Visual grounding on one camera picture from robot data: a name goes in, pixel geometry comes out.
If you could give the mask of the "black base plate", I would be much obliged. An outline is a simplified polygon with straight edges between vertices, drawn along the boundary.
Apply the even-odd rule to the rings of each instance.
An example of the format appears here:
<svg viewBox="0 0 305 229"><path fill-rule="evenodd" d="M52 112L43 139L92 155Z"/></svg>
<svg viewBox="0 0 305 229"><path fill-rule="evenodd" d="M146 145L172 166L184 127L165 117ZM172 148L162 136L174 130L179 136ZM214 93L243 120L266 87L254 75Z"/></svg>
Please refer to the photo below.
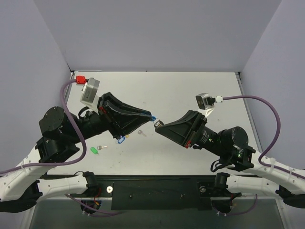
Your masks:
<svg viewBox="0 0 305 229"><path fill-rule="evenodd" d="M211 210L212 198L224 198L229 204L241 196L238 191L229 191L226 178L217 175L97 175L96 180L94 191L72 196L111 198L112 210Z"/></svg>

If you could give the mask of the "blue key tag on table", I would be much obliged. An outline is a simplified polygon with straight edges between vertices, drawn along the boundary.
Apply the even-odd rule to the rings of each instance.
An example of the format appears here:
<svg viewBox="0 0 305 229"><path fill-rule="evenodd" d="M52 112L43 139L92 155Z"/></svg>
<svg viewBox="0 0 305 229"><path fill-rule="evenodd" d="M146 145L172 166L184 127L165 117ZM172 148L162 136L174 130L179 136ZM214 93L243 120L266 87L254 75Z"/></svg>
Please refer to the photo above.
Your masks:
<svg viewBox="0 0 305 229"><path fill-rule="evenodd" d="M122 136L119 140L117 140L117 144L121 144L125 141L126 137Z"/></svg>

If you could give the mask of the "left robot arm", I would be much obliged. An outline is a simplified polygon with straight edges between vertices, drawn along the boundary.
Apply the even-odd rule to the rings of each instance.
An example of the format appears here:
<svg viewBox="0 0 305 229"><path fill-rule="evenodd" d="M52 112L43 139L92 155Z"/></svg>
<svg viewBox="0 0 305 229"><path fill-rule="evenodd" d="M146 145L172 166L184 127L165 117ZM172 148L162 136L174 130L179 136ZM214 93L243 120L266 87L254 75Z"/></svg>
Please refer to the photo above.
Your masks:
<svg viewBox="0 0 305 229"><path fill-rule="evenodd" d="M39 122L42 137L36 146L13 171L1 174L1 212L23 212L65 194L94 196L99 185L92 172L55 180L42 176L52 168L72 164L71 157L77 152L85 154L87 139L104 132L120 139L152 120L149 111L127 105L111 93L103 94L79 115L58 106L50 108Z"/></svg>

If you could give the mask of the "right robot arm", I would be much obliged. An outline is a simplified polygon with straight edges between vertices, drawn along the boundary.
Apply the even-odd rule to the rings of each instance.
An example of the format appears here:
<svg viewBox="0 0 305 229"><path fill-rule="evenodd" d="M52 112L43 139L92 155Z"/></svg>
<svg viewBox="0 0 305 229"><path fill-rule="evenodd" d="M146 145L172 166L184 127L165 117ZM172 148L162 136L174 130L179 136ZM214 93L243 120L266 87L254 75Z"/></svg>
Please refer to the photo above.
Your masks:
<svg viewBox="0 0 305 229"><path fill-rule="evenodd" d="M154 124L156 133L184 148L207 150L218 156L210 170L216 173L212 192L260 194L280 198L291 207L305 207L305 172L264 157L249 146L248 135L239 126L215 132L206 127L207 118L189 110L177 121Z"/></svg>

